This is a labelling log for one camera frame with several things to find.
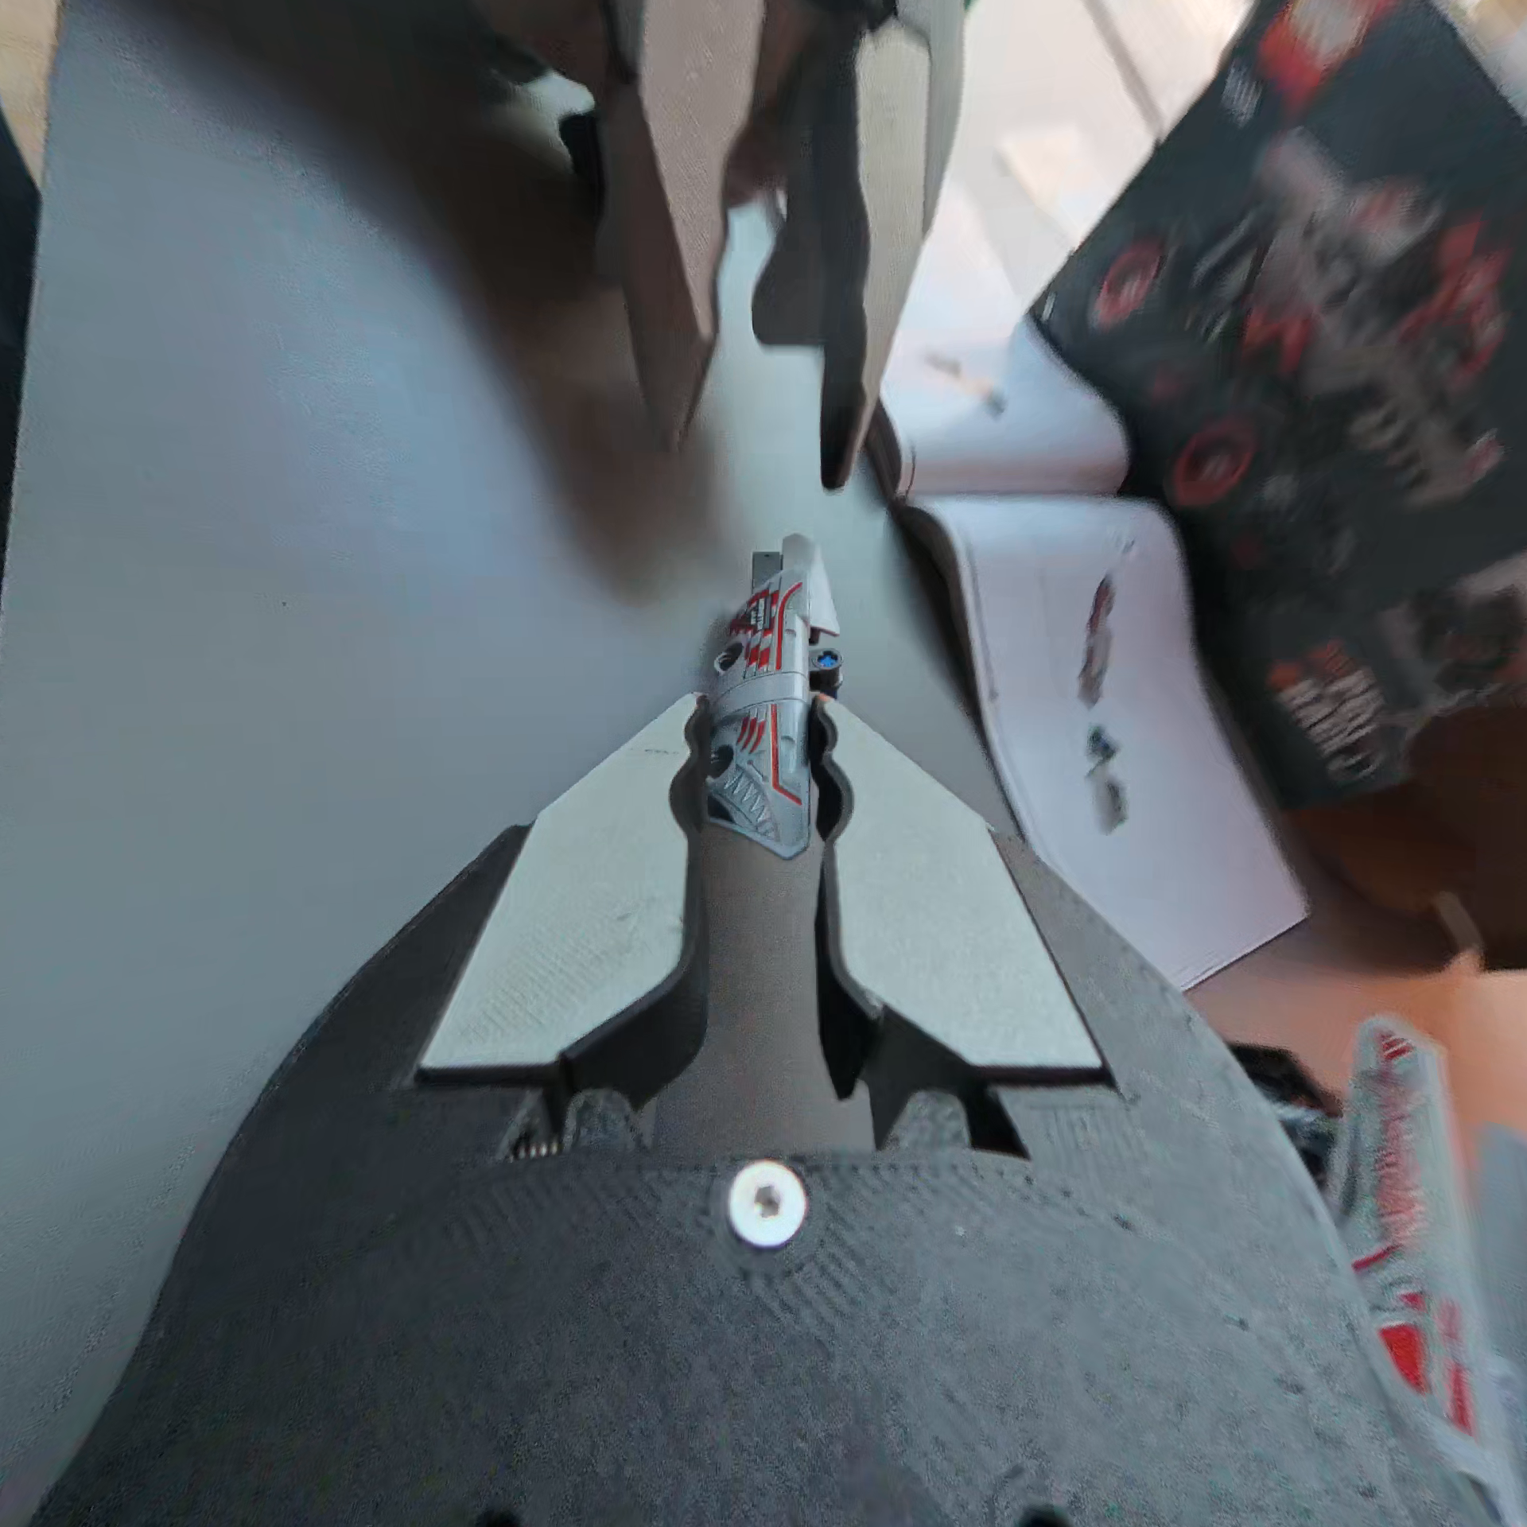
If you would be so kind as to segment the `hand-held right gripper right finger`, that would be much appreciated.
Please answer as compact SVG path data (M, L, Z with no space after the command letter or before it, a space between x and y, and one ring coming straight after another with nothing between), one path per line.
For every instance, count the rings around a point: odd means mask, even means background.
M838 1094L1107 1079L988 821L841 699L814 714L817 1022Z

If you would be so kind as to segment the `grey red printed lego panel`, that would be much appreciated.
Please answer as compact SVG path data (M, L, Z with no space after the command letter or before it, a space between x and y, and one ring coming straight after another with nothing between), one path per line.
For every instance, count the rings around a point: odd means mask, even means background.
M753 589L708 659L708 821L801 859L811 838L811 709L842 677L827 561L811 536L753 554Z

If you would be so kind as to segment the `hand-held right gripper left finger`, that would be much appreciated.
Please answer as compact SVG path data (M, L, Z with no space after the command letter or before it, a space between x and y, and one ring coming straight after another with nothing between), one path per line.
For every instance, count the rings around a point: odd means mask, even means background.
M528 824L419 1079L660 1092L687 1070L705 1030L695 740L683 697Z

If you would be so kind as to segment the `black lego set box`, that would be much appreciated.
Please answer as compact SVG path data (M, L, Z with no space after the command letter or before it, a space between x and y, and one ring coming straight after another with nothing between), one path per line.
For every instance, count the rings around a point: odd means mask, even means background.
M1438 3L1253 3L1038 295L1287 812L1523 704L1527 137Z

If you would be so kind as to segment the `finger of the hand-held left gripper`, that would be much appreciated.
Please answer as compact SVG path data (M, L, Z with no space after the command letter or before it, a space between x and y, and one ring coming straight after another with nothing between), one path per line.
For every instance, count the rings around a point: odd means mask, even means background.
M603 3L599 252L624 295L636 380L678 451L715 355L730 214L779 182L765 97L769 3Z
M821 355L821 488L841 491L880 404L961 110L961 3L794 3L784 219L757 341Z

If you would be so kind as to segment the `white instruction booklet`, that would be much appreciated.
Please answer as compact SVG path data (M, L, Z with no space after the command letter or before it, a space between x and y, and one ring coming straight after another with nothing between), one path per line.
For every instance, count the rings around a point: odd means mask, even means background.
M1116 411L1021 319L914 332L884 408L896 518L940 570L1029 847L1191 989L1307 919L1195 658L1168 517Z

